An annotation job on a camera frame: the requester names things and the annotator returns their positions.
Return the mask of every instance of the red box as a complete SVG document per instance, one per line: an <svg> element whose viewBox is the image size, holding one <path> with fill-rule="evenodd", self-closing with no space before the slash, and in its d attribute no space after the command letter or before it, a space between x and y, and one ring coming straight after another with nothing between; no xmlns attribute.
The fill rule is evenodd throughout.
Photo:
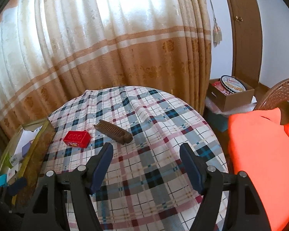
<svg viewBox="0 0 289 231"><path fill-rule="evenodd" d="M87 131L68 131L63 141L71 147L86 148L91 140Z"/></svg>

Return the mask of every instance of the table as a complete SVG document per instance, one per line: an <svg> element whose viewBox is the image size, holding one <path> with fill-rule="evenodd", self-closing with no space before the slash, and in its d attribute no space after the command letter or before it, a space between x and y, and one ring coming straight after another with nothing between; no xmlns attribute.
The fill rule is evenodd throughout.
<svg viewBox="0 0 289 231"><path fill-rule="evenodd" d="M126 145L94 129L100 119L133 134ZM187 142L208 165L227 172L222 149L201 115L184 101L146 87L114 87L87 90L49 116L57 131L45 156L41 176L48 170L72 171L98 154L105 142L114 155L101 189L91 196L105 230L189 230L202 197L190 187L179 157ZM66 146L69 130L87 130L88 147ZM228 203L224 192L216 229L222 230ZM78 230L71 195L66 192L71 230Z"/></svg>

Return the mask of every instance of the orange cloth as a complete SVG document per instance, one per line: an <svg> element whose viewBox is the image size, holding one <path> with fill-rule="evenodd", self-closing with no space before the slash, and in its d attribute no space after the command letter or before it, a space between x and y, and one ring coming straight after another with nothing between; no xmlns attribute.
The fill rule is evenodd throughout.
<svg viewBox="0 0 289 231"><path fill-rule="evenodd" d="M289 124L280 122L279 108L232 115L228 122L234 172L248 173L272 231L289 222Z"/></svg>

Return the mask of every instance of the black mechanical arm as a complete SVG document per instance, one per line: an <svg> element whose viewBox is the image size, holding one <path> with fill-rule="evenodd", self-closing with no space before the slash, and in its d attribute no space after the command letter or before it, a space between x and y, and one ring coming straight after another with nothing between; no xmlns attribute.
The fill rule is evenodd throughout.
<svg viewBox="0 0 289 231"><path fill-rule="evenodd" d="M69 231L64 190L71 191L79 230L102 231L90 195L100 188L112 158L113 146L105 143L98 155L72 172L57 175L48 171L27 209L19 213L22 216L20 231ZM229 191L223 231L271 231L263 204L246 172L227 174L207 166L187 143L180 146L180 158L193 189L203 196L190 230L213 231L222 192Z"/></svg>

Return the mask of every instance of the brown wooden door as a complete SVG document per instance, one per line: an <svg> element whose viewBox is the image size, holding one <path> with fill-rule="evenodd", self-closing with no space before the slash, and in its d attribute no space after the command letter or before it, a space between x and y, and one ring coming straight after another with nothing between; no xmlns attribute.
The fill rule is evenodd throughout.
<svg viewBox="0 0 289 231"><path fill-rule="evenodd" d="M257 0L228 0L228 4L232 15L232 75L256 88L262 60L262 28Z"/></svg>

